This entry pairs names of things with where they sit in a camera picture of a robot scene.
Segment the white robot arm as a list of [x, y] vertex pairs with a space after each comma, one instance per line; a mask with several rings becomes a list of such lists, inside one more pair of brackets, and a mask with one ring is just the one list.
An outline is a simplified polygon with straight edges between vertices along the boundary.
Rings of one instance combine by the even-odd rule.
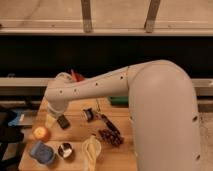
[[200, 171], [197, 97], [182, 68], [156, 60], [80, 82], [60, 73], [45, 91], [55, 116], [73, 100], [105, 96], [129, 98], [138, 171]]

